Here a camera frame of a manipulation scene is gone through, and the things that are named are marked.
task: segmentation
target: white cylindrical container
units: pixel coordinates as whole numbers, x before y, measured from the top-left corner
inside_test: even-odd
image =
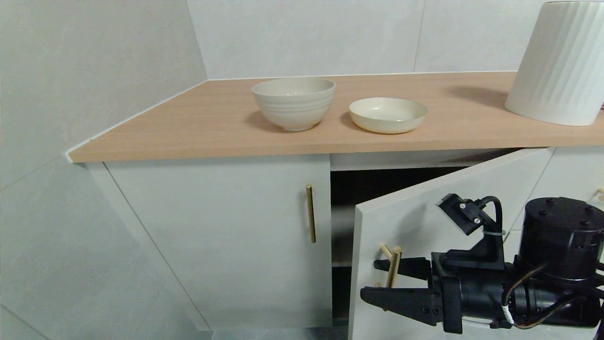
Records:
[[[604,2],[546,2],[506,108],[560,125],[592,124],[604,102]]]

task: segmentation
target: shallow dish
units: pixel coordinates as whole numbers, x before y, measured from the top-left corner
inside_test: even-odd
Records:
[[[269,80],[252,87],[262,114],[288,131],[304,131],[329,111],[336,83],[328,79],[295,77]]]
[[[428,113],[428,109],[418,102],[383,97],[357,100],[350,104],[349,110],[357,126],[383,134],[414,130]]]

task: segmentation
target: tile grout line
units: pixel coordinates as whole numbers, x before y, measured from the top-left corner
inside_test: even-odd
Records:
[[[199,49],[199,57],[201,58],[201,65],[204,67],[205,80],[209,80],[210,77],[208,75],[208,68],[205,67],[204,54],[201,52],[201,44],[199,43],[199,39],[197,37],[197,30],[195,29],[195,25],[193,25],[193,16],[191,15],[191,7],[189,7],[189,0],[187,0],[187,13],[189,15],[189,23],[191,24],[191,28],[193,29],[193,35],[195,36],[195,44],[197,44],[197,48]]]
[[[147,313],[145,313],[145,316],[141,320],[141,323],[138,325],[137,330],[134,332],[134,336],[136,336],[138,334],[138,331],[141,330],[141,326],[143,326],[143,324],[145,323],[145,320],[149,316],[149,313],[151,313],[151,310],[153,309],[153,305],[155,305],[155,303],[157,302],[157,299],[159,298],[159,294],[161,294],[161,291],[162,291],[162,289],[164,289],[164,287],[165,287],[165,282],[159,288],[159,291],[157,292],[155,299],[153,299],[153,302],[151,302],[151,305],[149,305],[149,309],[147,309]]]
[[[415,71],[416,71],[417,55],[419,54],[419,44],[422,41],[423,17],[426,15],[426,2],[428,2],[428,0],[423,0],[422,18],[419,22],[419,34],[417,35],[416,55],[415,55],[415,58],[413,59],[413,73],[415,73]]]
[[[170,272],[172,273],[172,275],[176,278],[176,281],[178,282],[178,284],[181,286],[182,291],[185,292],[185,294],[187,295],[187,298],[189,298],[189,300],[191,301],[193,307],[195,308],[195,310],[197,310],[199,316],[201,317],[201,319],[204,321],[205,325],[208,327],[209,330],[212,330],[212,328],[210,327],[210,325],[208,324],[208,322],[205,320],[203,314],[201,313],[201,311],[199,310],[199,308],[197,307],[197,305],[193,302],[193,299],[191,299],[191,296],[189,295],[188,291],[185,289],[185,287],[182,285],[181,280],[178,278],[178,276],[176,276],[176,273],[174,273],[174,270],[172,269],[172,266],[170,265],[170,263],[166,260],[164,254],[161,252],[161,250],[159,249],[159,247],[157,246],[157,244],[155,243],[155,240],[151,237],[151,235],[149,234],[149,231],[147,231],[147,228],[145,227],[143,221],[141,221],[140,217],[138,216],[137,212],[134,210],[134,208],[132,207],[130,201],[128,200],[128,198],[126,197],[126,195],[124,194],[124,192],[122,191],[120,185],[117,183],[117,181],[115,180],[115,177],[113,176],[113,174],[111,173],[111,171],[109,170],[109,168],[107,167],[107,164],[105,164],[105,162],[103,162],[103,166],[105,167],[105,169],[107,169],[107,172],[109,173],[109,176],[111,176],[111,179],[113,179],[116,187],[118,188],[118,190],[120,191],[120,193],[122,194],[122,196],[124,197],[124,200],[126,201],[126,203],[128,204],[128,206],[130,207],[130,209],[132,210],[132,213],[134,214],[134,216],[136,216],[138,222],[141,224],[141,226],[143,227],[143,229],[145,230],[145,233],[147,233],[147,236],[149,237],[149,239],[151,240],[151,242],[153,243],[153,245],[155,246],[155,249],[157,249],[159,255],[161,256],[161,258],[164,260],[164,262],[166,263],[166,265],[168,266],[168,268],[170,269]]]
[[[25,177],[33,174],[34,172],[38,171],[39,169],[45,167],[46,165],[49,165],[50,163],[54,162],[58,158],[61,158],[61,155],[55,156],[55,157],[53,157],[53,159],[45,162],[44,164],[42,164],[42,165],[38,166],[37,168],[33,169],[32,171],[30,171],[30,172],[28,172],[28,173],[26,173],[24,175],[19,176],[17,179],[15,179],[14,181],[12,181],[9,185],[7,185],[5,187],[0,186],[0,192],[5,191],[6,189],[8,189],[11,186],[15,185],[17,182],[23,180]]]
[[[47,337],[42,332],[40,332],[38,329],[36,329],[35,327],[33,327],[29,322],[23,320],[19,315],[15,314],[7,306],[2,305],[2,308],[4,308],[5,311],[7,311],[9,314],[11,314],[15,319],[17,319],[20,322],[22,322],[24,325],[26,325],[29,329],[31,329],[32,331],[34,331],[36,334],[38,334],[39,336],[43,337],[45,340],[52,340],[51,338]]]

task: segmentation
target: closed cabinet door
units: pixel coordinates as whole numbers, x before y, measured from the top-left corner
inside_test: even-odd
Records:
[[[331,325],[329,155],[106,165],[211,329]]]
[[[380,245],[402,248],[402,257],[425,257],[431,252],[470,249],[483,236],[477,230],[465,236],[436,204],[447,194],[476,200],[496,196],[503,206],[503,227],[509,230],[537,184],[552,149],[522,149],[493,160],[388,194],[356,207],[353,245],[349,339],[508,339],[506,330],[489,330],[487,324],[463,325],[463,336],[448,334],[442,324],[422,324],[366,303],[363,287],[384,286],[387,273],[373,267],[385,257]],[[495,218],[489,204],[484,211]],[[426,288],[426,281],[397,275],[393,287]]]

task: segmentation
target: white bowl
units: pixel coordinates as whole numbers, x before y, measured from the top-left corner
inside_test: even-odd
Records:
[[[323,78],[269,80],[252,87],[262,114],[288,131],[304,131],[320,122],[332,106],[336,83]]]
[[[417,128],[428,113],[418,102],[400,98],[366,98],[350,104],[350,117],[360,128],[399,134]]]

